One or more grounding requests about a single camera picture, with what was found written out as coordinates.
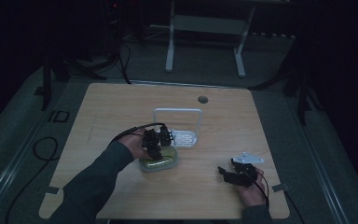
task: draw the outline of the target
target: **finger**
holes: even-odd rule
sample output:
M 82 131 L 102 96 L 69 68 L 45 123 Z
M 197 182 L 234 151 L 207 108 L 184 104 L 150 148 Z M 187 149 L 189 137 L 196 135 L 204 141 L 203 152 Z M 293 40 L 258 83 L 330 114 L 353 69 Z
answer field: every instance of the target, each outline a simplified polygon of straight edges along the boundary
M 140 134 L 140 135 L 144 135 L 145 130 L 146 130 L 145 128 L 138 129 L 138 130 L 136 130 L 134 133 L 137 133 L 137 134 Z
M 256 171 L 257 171 L 257 180 L 255 181 L 258 185 L 261 184 L 262 180 L 263 180 L 263 174 L 264 174 L 264 171 L 260 170 L 260 169 L 257 169 L 256 168 Z
M 261 174 L 261 175 L 264 175 L 264 171 L 258 169 L 257 167 L 255 167 L 255 171 L 258 172 L 258 173 Z
M 143 151 L 143 155 L 142 155 L 143 158 L 148 159 L 148 160 L 153 160 L 153 159 L 149 156 L 149 153 L 147 153 L 146 150 L 142 149 L 142 151 Z

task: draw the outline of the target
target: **white table leg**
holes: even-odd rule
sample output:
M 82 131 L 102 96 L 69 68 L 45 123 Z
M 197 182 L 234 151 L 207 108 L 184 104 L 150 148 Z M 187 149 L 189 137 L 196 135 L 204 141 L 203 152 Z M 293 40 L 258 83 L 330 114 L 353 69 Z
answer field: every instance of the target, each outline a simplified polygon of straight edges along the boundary
M 247 22 L 243 25 L 243 32 L 241 35 L 241 42 L 238 45 L 237 48 L 234 49 L 234 57 L 235 57 L 235 62 L 237 64 L 237 70 L 238 70 L 238 76 L 239 77 L 245 77 L 245 68 L 243 67 L 243 60 L 242 60 L 242 50 L 243 50 L 243 45 L 245 44 L 245 40 L 246 37 L 248 36 L 248 32 L 249 32 L 249 28 L 251 26 L 251 22 L 252 22 L 252 18 L 255 14 L 255 7 L 251 8 L 251 11 L 249 13 L 248 16 L 248 20 Z
M 171 72 L 172 68 L 173 68 L 173 54 L 174 54 L 174 49 L 175 49 L 175 45 L 173 44 L 173 32 L 174 32 L 174 27 L 173 27 L 173 23 L 174 23 L 174 6 L 175 6 L 175 1 L 171 1 L 171 21 L 170 21 L 170 44 L 168 46 L 168 53 L 167 53 L 167 62 L 165 63 L 165 71 L 166 72 Z

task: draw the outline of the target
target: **gray sleeve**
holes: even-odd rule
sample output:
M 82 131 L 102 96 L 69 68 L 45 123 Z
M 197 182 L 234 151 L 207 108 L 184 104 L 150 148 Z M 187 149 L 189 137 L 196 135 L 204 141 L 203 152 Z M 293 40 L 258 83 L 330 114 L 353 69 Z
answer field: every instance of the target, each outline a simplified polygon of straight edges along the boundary
M 242 211 L 242 220 L 246 224 L 271 224 L 271 214 L 265 205 L 248 207 Z
M 95 223 L 115 189 L 117 174 L 133 161 L 123 144 L 113 142 L 95 162 L 63 187 L 63 201 L 48 223 Z

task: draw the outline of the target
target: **black cable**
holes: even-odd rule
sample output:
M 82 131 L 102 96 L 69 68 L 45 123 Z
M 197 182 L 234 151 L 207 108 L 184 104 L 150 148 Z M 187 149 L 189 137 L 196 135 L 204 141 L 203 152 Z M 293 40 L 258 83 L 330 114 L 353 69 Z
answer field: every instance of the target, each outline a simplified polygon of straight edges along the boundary
M 46 158 L 43 158 L 41 156 L 39 156 L 37 154 L 37 151 L 36 151 L 36 146 L 41 142 L 41 141 L 44 141 L 44 140 L 47 140 L 47 139 L 50 139 L 54 142 L 54 149 L 53 149 L 53 152 L 51 153 L 51 155 L 46 159 Z M 53 158 L 57 152 L 57 149 L 58 149 L 58 142 L 55 138 L 53 137 L 44 137 L 44 138 L 41 138 L 39 140 L 37 140 L 35 143 L 34 143 L 34 146 L 33 146 L 33 153 L 34 155 L 41 161 L 45 161 L 45 164 L 39 169 L 39 171 L 37 171 L 37 173 L 24 185 L 24 187 L 22 187 L 22 189 L 20 190 L 20 192 L 16 195 L 16 197 L 14 198 L 14 200 L 11 202 L 9 208 L 7 209 L 7 213 L 6 213 L 6 216 L 5 216 L 5 223 L 8 224 L 8 219 L 10 217 L 10 213 L 11 213 L 11 210 L 13 209 L 13 206 L 14 204 L 16 203 L 16 201 L 20 198 L 20 196 L 22 195 L 22 193 L 25 191 L 26 188 L 28 188 L 28 186 L 36 179 L 36 177 L 38 175 L 40 175 L 40 173 L 42 173 L 42 171 L 48 166 L 48 164 L 51 162 L 51 161 L 56 161 L 58 160 L 60 157 L 56 157 L 56 158 Z
M 266 182 L 266 188 L 267 188 L 267 198 L 268 198 L 268 200 L 269 200 L 269 182 L 267 182 L 267 179 L 263 176 L 263 175 L 261 175 L 261 177 L 264 179 L 264 181 Z
M 313 104 L 315 105 L 316 109 L 318 109 L 319 111 L 324 111 L 324 109 L 319 105 L 319 103 L 316 102 L 315 98 L 313 98 L 312 94 L 310 94 L 309 91 L 307 91 L 307 95 L 309 96 L 309 98 L 313 102 Z
M 129 133 L 128 135 L 136 135 L 136 136 L 145 137 L 145 135 L 144 135 L 144 134 L 138 134 L 138 133 Z
M 252 182 L 255 184 L 255 186 L 260 189 L 261 193 L 263 194 L 264 196 L 264 199 L 266 200 L 266 207 L 267 209 L 269 209 L 269 183 L 267 182 L 267 179 L 261 175 L 260 173 L 257 173 L 258 175 L 261 175 L 261 177 L 264 179 L 264 181 L 266 181 L 266 185 L 267 185 L 267 194 L 264 190 L 261 189 L 261 187 L 255 182 L 255 180 L 253 180 L 245 171 L 245 169 L 242 167 L 242 173 L 243 174 L 246 174 L 248 176 L 249 179 L 252 180 Z
M 305 222 L 304 222 L 304 218 L 301 216 L 301 214 L 300 214 L 300 212 L 299 212 L 297 206 L 295 205 L 295 203 L 293 202 L 292 198 L 289 196 L 289 193 L 287 193 L 286 190 L 284 191 L 284 195 L 286 195 L 286 197 L 289 199 L 290 203 L 291 203 L 291 204 L 293 205 L 293 207 L 295 208 L 295 210 L 296 210 L 296 212 L 297 212 L 297 214 L 298 214 L 298 217 L 299 217 L 300 220 L 301 220 L 301 223 L 304 224 L 304 223 L 305 223 Z
M 123 137 L 125 135 L 134 134 L 133 132 L 135 132 L 136 130 L 151 127 L 151 126 L 156 126 L 156 125 L 165 126 L 164 123 L 157 122 L 157 123 L 150 123 L 150 124 L 142 125 L 142 126 L 139 126 L 139 127 L 133 127 L 133 128 L 130 128 L 130 129 L 118 134 L 110 143 L 113 143 L 113 142 L 117 141 L 119 138 L 121 138 L 121 137 Z
M 128 78 L 128 75 L 127 75 L 127 67 L 129 65 L 129 62 L 130 62 L 130 57 L 131 57 L 131 49 L 130 47 L 128 47 L 126 44 L 122 44 L 124 47 L 127 48 L 127 50 L 129 51 L 129 56 L 127 58 L 127 61 L 125 64 L 123 64 L 123 59 L 121 58 L 121 54 L 119 53 L 118 54 L 118 59 L 120 60 L 120 65 L 121 65 L 121 70 L 119 67 L 117 67 L 118 71 L 121 72 L 121 74 L 123 75 L 124 77 L 124 80 L 127 82 L 127 84 L 132 84 Z

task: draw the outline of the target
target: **small white object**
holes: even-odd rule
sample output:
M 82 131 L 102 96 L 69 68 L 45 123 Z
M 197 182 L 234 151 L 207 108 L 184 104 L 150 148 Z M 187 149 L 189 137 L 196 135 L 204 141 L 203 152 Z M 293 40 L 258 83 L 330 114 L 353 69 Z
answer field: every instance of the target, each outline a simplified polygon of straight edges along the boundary
M 264 162 L 264 159 L 257 157 L 255 155 L 243 152 L 240 157 L 232 158 L 237 163 L 247 164 L 247 163 L 261 163 Z
M 197 127 L 195 132 L 191 131 L 177 131 L 171 129 L 173 141 L 171 146 L 173 147 L 193 147 L 197 143 L 197 134 L 200 129 L 200 123 L 202 120 L 202 110 L 196 108 L 156 108 L 153 111 L 153 121 L 157 122 L 157 113 L 158 112 L 192 112 L 198 113 L 199 117 L 197 119 Z

